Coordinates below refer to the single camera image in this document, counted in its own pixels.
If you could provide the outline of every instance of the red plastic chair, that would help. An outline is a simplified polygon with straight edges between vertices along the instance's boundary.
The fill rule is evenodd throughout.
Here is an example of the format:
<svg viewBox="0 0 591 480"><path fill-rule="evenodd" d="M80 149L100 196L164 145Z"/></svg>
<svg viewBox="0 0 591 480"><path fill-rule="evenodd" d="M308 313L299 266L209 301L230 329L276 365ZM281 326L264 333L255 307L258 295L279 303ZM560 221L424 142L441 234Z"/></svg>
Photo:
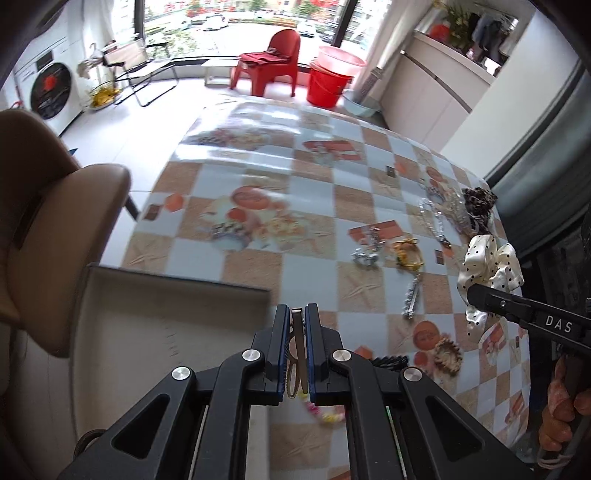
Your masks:
<svg viewBox="0 0 591 480"><path fill-rule="evenodd" d="M300 53L300 34L295 30L286 28L273 35L269 42L269 47L276 48L283 55L289 55L289 63L270 63L267 65L259 65L251 67L244 62L239 62L234 69L230 88L236 88L238 79L242 72L250 75L252 87L251 95L262 97L265 95L265 87L267 83L272 82L275 77L281 75L289 75L291 77L291 96L296 95L297 82L297 57Z"/></svg>

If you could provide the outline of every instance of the checkered tablecloth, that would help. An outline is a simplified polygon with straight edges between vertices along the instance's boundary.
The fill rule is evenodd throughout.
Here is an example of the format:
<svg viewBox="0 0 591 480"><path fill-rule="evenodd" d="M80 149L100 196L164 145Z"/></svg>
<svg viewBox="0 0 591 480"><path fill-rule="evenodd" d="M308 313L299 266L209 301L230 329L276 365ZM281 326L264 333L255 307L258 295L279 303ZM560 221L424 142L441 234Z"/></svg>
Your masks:
<svg viewBox="0 0 591 480"><path fill-rule="evenodd" d="M504 320L487 325L481 340L467 335L456 283L469 239L445 218L453 254L442 254L418 207L427 185L442 192L488 188L427 147L366 122L228 97L201 113L170 158L124 267L265 287L273 304L317 303L322 324L340 332L345 348L408 355L510 445L527 426L528 337ZM359 247L352 230L376 223L419 240L423 282L412 322L401 311L413 274L387 254L378 268L352 261ZM463 355L456 375L433 362L443 338ZM274 479L346 476L344 424L320 422L299 399L286 399L270 415Z"/></svg>

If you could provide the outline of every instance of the window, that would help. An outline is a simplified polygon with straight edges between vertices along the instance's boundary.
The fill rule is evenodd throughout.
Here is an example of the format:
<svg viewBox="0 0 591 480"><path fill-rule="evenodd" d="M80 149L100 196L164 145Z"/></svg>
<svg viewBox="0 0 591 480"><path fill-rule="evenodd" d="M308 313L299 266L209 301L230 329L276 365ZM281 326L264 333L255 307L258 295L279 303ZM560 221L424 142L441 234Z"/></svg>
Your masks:
<svg viewBox="0 0 591 480"><path fill-rule="evenodd" d="M391 3L391 0L359 0L340 47L365 60Z"/></svg>
<svg viewBox="0 0 591 480"><path fill-rule="evenodd" d="M321 45L335 44L348 1L357 5L341 46L365 58L391 0L145 0L144 31L148 44L168 41L173 57L187 58L264 51L275 33L293 28L307 64Z"/></svg>
<svg viewBox="0 0 591 480"><path fill-rule="evenodd" d="M135 35L134 0L115 0L111 12L111 24L117 42L126 42Z"/></svg>

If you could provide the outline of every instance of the brown chair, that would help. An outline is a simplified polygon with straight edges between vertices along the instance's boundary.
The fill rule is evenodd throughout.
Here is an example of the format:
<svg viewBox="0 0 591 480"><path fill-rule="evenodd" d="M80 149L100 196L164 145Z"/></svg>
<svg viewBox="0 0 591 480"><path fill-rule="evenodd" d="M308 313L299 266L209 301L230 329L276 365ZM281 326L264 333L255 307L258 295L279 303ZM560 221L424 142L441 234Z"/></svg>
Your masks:
<svg viewBox="0 0 591 480"><path fill-rule="evenodd" d="M68 356L82 269L99 261L128 200L120 165L80 168L36 115L0 112L0 322Z"/></svg>

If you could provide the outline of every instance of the chair backrest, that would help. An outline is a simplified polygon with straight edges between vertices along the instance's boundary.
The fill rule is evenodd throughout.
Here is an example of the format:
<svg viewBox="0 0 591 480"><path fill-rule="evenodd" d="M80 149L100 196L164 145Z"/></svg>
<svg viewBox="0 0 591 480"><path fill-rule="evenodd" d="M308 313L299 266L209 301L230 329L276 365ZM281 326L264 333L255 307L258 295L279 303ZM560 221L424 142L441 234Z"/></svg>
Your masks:
<svg viewBox="0 0 591 480"><path fill-rule="evenodd" d="M283 55L289 55L290 63L297 63L297 57L300 54L300 34L292 28L286 28L273 35L269 46L276 48Z"/></svg>
<svg viewBox="0 0 591 480"><path fill-rule="evenodd" d="M149 60L146 53L144 39L140 38L127 45L117 47L108 53L105 53L105 61L109 64L124 62L125 70L131 70L134 67L142 65Z"/></svg>
<svg viewBox="0 0 591 480"><path fill-rule="evenodd" d="M80 166L35 114L0 112L0 322L22 327L8 289L8 256L26 233L38 199L53 182Z"/></svg>

